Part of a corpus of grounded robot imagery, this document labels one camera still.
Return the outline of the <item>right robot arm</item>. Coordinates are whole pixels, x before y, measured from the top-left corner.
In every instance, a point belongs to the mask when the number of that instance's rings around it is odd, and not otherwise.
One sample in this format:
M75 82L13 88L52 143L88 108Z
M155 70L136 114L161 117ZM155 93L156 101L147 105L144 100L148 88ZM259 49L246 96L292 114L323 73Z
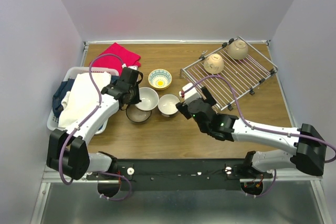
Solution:
M186 119L193 119L202 133L219 141L252 142L273 147L272 151L248 152L243 163L238 165L243 176L252 178L268 170L285 168L296 168L312 176L323 175L326 145L312 140L312 137L320 137L313 126L281 128L217 113L213 110L216 101L208 89L202 87L198 92L191 83L182 88L180 97L183 102L177 103L176 108Z

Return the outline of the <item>navy blue garment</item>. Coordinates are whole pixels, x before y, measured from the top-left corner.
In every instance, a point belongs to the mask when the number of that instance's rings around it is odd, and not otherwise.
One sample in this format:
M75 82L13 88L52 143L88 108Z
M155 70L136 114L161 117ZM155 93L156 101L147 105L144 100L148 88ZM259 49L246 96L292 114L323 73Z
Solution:
M52 99L53 113L65 121L73 121L88 115L99 102L98 91L118 80L107 72L80 73L73 79L63 81Z

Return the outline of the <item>teal white bowl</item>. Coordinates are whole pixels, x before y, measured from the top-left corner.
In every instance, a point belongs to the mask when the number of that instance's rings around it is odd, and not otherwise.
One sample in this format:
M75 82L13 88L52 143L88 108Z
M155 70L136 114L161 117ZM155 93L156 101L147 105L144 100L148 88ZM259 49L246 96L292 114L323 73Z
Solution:
M160 97L158 103L159 112L166 118L174 117L178 114L176 104L180 102L180 99L173 94L165 94Z

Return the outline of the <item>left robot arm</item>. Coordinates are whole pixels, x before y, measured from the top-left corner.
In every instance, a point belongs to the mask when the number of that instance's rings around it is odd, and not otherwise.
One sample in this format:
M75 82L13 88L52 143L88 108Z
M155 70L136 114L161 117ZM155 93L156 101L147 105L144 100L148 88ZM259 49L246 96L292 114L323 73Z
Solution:
M139 84L143 73L129 67L122 69L114 82L108 72L79 74L71 89L68 105L61 120L62 129L54 129L49 137L46 165L58 171L64 184L79 180L88 172L98 172L104 179L116 175L114 157L89 153L88 145L98 129L124 105L139 103Z

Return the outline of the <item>plain beige bowl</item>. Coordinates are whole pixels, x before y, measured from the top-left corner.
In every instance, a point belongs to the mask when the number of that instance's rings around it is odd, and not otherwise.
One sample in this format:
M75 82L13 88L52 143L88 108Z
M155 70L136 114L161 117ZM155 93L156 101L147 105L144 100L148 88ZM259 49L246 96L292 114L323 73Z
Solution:
M228 45L227 53L235 60L242 60L248 55L248 45L243 40L234 40Z

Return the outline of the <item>red bowl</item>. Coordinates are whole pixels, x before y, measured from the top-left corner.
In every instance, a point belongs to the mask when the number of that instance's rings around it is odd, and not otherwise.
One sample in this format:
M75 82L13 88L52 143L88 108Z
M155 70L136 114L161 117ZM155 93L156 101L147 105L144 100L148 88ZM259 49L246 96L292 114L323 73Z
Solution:
M148 87L142 87L139 89L140 102L135 106L142 111L152 111L159 103L158 93Z

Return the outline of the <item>aluminium frame rail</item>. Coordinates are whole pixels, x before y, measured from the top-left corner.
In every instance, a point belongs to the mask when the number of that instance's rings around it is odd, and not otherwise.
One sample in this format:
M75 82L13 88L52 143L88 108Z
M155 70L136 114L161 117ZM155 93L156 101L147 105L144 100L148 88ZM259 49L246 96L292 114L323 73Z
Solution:
M135 182L140 178L145 178L149 181L158 181L163 179L187 179L187 178L204 178L206 180L210 180L214 178L216 175L223 175L225 179L238 179L237 175L234 175L233 170L225 170L224 172L195 172L195 173L167 173L167 174L144 174L141 175L139 172L134 172L133 175L124 175L129 181ZM276 181L311 181L311 180L322 180L322 176L311 176L304 174L296 169L278 169L276 171L269 170L266 172L265 175L261 176L258 175L256 179L249 179L249 178L241 178L240 182L248 182L253 180L255 182L264 181L270 182L273 179ZM84 174L79 180L74 180L74 182L88 182L88 181L112 181L112 177L107 175L99 175L95 173L86 173ZM51 170L50 168L46 167L43 178L43 183L61 183L62 180L59 176L59 173L56 171Z

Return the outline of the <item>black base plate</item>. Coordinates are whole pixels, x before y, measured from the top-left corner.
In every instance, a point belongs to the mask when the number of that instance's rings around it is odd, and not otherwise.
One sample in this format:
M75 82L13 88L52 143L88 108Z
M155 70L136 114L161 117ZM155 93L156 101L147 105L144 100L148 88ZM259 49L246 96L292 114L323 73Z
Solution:
M245 164L242 158L114 159L109 173L127 178L121 190L240 190L240 181L271 179Z

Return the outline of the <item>beige bowl with drawing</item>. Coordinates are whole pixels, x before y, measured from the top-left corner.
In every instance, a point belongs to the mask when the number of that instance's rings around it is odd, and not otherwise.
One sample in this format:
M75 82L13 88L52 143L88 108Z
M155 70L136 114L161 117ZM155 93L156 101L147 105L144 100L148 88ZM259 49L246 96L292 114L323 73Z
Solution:
M219 74L224 70L224 61L219 54L211 54L204 60L204 69L210 74Z

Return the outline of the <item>red folded cloth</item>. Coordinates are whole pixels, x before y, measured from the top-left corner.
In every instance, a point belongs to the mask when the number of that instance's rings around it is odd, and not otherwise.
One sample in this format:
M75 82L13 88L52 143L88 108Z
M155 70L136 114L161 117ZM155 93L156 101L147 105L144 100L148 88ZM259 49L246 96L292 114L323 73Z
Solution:
M114 69L121 74L122 72L122 64L125 64L127 67L129 66L137 66L140 67L140 55L135 54L121 45L114 43L110 47L108 47L104 52L100 54L106 55L93 63L93 67L101 67L101 68L109 68Z

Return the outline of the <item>cream striped bowl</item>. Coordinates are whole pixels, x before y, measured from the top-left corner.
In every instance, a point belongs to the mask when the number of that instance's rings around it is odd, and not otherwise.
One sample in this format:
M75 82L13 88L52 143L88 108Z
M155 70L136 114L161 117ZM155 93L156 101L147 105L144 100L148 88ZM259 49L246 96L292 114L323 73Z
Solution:
M150 83L156 83L159 81L172 83L172 75L170 72L168 72L165 69L155 69L152 72L150 72L148 76L148 82Z

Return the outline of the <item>white cloth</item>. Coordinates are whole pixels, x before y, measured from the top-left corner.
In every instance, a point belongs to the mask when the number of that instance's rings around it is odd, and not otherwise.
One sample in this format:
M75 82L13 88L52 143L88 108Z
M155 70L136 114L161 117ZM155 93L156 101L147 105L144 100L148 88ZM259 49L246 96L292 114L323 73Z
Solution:
M92 77L99 92L111 82L111 74L107 72L94 72ZM66 107L60 114L58 127L66 128L73 122L82 120L92 112L98 102L98 91L93 85L89 73L78 74L69 92Z

